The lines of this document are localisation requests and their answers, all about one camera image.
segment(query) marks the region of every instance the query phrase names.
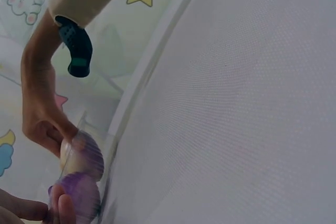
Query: purple shell toy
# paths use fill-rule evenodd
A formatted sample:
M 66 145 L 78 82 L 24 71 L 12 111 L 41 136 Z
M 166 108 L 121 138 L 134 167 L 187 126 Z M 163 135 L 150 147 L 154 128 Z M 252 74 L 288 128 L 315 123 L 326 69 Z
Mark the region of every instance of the purple shell toy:
M 96 181 L 85 173 L 69 174 L 56 184 L 61 185 L 72 199 L 77 224 L 91 223 L 100 209 L 100 194 Z
M 78 132 L 72 144 L 62 141 L 60 161 L 65 175 L 85 172 L 99 181 L 104 173 L 103 155 L 95 140 L 84 131 Z

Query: white fabric wall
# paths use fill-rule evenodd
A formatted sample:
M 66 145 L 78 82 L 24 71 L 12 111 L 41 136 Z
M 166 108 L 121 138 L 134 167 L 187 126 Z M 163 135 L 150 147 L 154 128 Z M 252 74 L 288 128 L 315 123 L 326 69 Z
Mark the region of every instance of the white fabric wall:
M 336 0 L 192 0 L 102 223 L 335 223 L 335 102 Z

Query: green tip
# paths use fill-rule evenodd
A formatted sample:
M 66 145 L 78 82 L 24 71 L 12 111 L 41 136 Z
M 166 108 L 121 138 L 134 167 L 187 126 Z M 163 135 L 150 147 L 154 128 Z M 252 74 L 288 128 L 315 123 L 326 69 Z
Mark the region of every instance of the green tip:
M 88 61 L 83 58 L 72 58 L 71 60 L 71 65 L 76 66 L 76 67 L 85 67 L 87 66 Z

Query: clear plastic container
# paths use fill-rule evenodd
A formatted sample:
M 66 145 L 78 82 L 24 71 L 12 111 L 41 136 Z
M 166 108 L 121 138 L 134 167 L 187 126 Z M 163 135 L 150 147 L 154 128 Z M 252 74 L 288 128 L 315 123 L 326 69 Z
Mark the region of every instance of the clear plastic container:
M 76 224 L 98 223 L 109 167 L 117 145 L 112 135 L 87 124 L 85 117 L 79 128 L 80 131 L 71 143 L 62 143 L 62 171 L 55 185 L 61 185 L 71 197 L 76 212 Z

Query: hand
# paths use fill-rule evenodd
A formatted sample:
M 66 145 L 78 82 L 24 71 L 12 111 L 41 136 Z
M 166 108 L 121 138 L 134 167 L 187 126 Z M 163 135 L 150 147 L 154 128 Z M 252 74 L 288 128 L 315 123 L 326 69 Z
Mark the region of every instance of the hand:
M 71 141 L 78 132 L 55 101 L 55 70 L 51 57 L 60 43 L 58 27 L 46 12 L 21 62 L 23 133 L 57 157 L 62 140 Z
M 43 224 L 76 224 L 71 198 L 61 186 L 55 185 L 51 193 L 53 217 L 42 202 L 16 198 L 0 189 L 0 223 L 24 224 L 21 219 L 43 221 Z

